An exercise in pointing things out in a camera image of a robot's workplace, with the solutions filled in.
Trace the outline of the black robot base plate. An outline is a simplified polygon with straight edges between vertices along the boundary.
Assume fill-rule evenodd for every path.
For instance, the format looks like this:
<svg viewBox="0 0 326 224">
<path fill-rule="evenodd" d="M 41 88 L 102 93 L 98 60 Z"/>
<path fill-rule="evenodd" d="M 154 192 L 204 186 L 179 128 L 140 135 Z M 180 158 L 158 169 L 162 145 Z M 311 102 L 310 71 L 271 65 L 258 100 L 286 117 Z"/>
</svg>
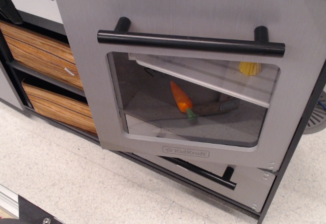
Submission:
<svg viewBox="0 0 326 224">
<path fill-rule="evenodd" d="M 16 199 L 1 197 L 1 209 L 14 216 L 2 217 L 1 223 L 64 223 L 20 195 Z"/>
</svg>

